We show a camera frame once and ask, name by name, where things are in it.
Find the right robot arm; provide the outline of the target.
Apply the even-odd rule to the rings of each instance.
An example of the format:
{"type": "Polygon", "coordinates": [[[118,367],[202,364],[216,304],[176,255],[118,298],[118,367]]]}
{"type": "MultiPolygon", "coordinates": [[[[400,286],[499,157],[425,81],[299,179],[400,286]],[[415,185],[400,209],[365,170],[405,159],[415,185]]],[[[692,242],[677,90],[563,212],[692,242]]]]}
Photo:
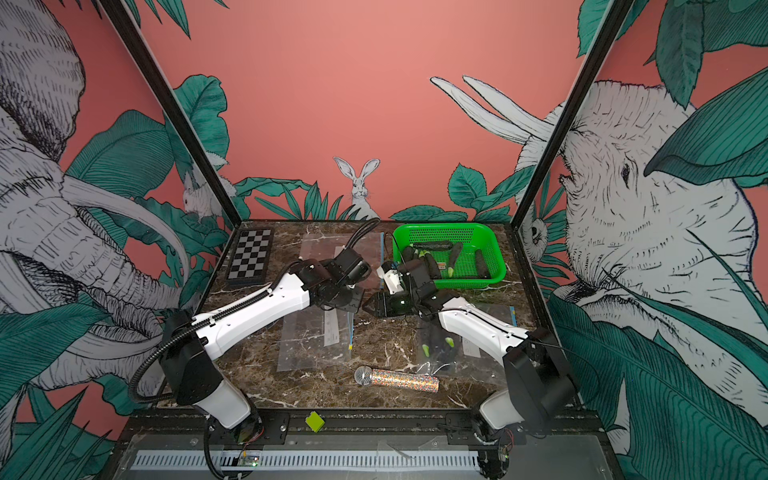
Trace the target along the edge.
{"type": "Polygon", "coordinates": [[[553,333],[505,323],[460,292],[439,289],[424,260],[376,270],[384,288],[364,309],[378,318],[416,315],[469,341],[504,369],[506,388],[480,403],[479,422],[495,433],[506,427],[540,428],[571,403],[579,386],[553,333]]]}

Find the sprinkle-filled cylinder tube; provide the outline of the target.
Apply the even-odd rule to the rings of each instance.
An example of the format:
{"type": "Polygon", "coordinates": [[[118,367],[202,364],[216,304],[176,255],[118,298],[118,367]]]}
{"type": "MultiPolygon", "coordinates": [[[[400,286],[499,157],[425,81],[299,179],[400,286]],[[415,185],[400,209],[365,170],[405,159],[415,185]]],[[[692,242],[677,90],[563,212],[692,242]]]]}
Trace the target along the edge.
{"type": "Polygon", "coordinates": [[[354,380],[361,386],[383,386],[427,393],[439,391],[439,380],[429,375],[373,369],[360,366],[354,372],[354,380]]]}

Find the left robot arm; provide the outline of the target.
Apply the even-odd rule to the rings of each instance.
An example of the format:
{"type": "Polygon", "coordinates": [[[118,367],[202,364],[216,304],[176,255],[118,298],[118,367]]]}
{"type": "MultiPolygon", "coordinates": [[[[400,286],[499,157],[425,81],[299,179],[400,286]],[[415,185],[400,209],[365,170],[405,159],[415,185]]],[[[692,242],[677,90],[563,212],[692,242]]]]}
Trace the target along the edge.
{"type": "Polygon", "coordinates": [[[215,361],[240,341],[275,321],[312,306],[355,313],[371,274],[355,250],[343,248],[326,260],[297,260],[275,281],[241,300],[194,317],[175,319],[172,343],[159,359],[180,406],[193,406],[216,424],[241,436],[262,430],[253,402],[219,370],[215,361]]]}

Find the dark purple eggplant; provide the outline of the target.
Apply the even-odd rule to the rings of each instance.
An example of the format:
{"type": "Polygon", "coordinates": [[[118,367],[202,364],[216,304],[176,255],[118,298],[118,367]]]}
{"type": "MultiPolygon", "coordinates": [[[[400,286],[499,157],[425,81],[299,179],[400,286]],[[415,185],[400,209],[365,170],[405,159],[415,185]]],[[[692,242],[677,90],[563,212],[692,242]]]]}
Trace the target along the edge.
{"type": "Polygon", "coordinates": [[[419,328],[419,344],[421,345],[421,350],[427,359],[431,358],[432,352],[434,350],[433,343],[434,327],[427,323],[426,325],[419,328]]]}

